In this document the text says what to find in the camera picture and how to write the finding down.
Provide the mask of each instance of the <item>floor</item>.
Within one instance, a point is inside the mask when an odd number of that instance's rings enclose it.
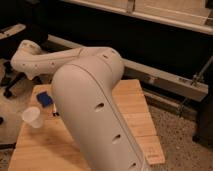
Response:
[[[0,61],[0,79],[3,75]],[[0,143],[14,143],[21,125],[20,115],[26,108],[33,88],[31,81],[24,79],[12,89],[12,99],[3,96],[0,88],[0,116],[5,122],[0,126]],[[213,149],[194,143],[191,138],[195,123],[149,105],[160,138],[166,163],[153,166],[153,171],[212,171]],[[6,171],[13,150],[0,150],[0,171]]]

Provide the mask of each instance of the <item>paper cup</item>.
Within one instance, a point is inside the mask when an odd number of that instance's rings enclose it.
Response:
[[[28,107],[22,113],[22,119],[33,128],[40,128],[43,125],[43,118],[38,107]]]

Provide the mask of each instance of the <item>wooden table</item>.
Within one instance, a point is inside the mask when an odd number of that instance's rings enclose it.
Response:
[[[42,108],[36,95],[47,91],[50,85],[33,89],[29,106],[38,106],[44,116],[44,126],[33,129],[22,124],[9,171],[89,171],[77,144],[60,117],[53,117],[52,106]],[[148,106],[138,80],[122,80],[113,90],[113,97],[142,148],[149,164],[165,162]]]

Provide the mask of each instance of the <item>chair wheel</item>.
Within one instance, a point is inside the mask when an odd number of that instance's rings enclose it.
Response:
[[[4,97],[10,98],[13,95],[13,93],[10,90],[5,90],[4,91]]]
[[[0,125],[4,122],[4,118],[0,117]]]
[[[200,137],[199,136],[197,136],[197,135],[194,135],[193,137],[192,137],[192,141],[194,141],[194,142],[199,142],[200,141]]]

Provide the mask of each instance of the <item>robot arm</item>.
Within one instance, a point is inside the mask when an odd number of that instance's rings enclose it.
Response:
[[[35,76],[57,70],[52,81],[54,102],[93,171],[150,171],[112,98],[112,89],[124,69],[115,50],[80,48],[47,55],[39,55],[39,51],[30,56],[26,53],[19,48],[15,54],[19,60],[13,60],[13,66],[19,71],[27,68],[26,73]],[[57,66],[51,71],[50,61]],[[21,62],[30,65],[21,68]],[[42,70],[35,70],[33,64],[41,64]]]

